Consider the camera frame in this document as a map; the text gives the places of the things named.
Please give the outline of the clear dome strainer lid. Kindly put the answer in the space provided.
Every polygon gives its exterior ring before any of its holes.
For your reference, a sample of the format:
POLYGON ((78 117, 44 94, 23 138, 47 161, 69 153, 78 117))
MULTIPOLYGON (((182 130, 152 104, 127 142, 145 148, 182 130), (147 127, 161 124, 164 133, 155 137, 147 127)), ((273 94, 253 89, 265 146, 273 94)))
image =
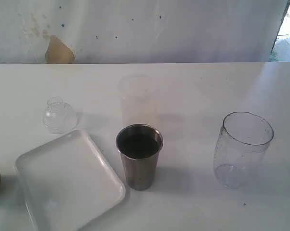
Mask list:
POLYGON ((78 124, 78 118, 70 104, 61 97, 52 97, 47 101, 42 122, 49 133, 63 134, 78 124))

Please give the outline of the clear plastic shaker cup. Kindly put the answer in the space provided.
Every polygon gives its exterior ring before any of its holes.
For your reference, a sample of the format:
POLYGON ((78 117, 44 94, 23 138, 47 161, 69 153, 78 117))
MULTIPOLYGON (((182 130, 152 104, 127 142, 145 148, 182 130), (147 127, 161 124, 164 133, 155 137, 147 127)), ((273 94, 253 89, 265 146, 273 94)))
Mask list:
POLYGON ((272 126, 250 112, 232 112, 223 119, 213 158, 215 178, 237 189, 255 176, 274 137, 272 126))

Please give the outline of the frosted translucent plastic cup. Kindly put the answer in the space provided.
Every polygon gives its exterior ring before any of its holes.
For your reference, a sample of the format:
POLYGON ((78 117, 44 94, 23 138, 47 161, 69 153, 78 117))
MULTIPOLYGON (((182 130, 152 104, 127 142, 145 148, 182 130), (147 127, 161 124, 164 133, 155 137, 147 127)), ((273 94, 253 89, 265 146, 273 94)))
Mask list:
POLYGON ((151 76, 144 74, 124 76, 119 81, 118 90, 123 126, 147 124, 158 127, 157 90, 151 76))

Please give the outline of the stainless steel tumbler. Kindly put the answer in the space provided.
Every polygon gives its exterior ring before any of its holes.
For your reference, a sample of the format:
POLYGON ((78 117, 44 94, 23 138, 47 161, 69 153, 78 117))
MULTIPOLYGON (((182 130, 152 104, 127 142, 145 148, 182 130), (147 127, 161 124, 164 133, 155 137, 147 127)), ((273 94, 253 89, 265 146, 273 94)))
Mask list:
POLYGON ((127 184, 142 191, 152 186, 163 137, 147 124, 132 124, 123 128, 116 137, 127 184))

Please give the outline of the white rectangular tray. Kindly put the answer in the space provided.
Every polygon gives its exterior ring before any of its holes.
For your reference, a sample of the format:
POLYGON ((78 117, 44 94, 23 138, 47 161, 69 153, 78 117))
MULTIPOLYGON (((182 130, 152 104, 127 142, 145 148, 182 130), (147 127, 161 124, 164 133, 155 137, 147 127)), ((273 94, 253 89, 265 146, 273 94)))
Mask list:
POLYGON ((79 231, 126 189, 95 142, 74 130, 19 156, 15 172, 37 231, 79 231))

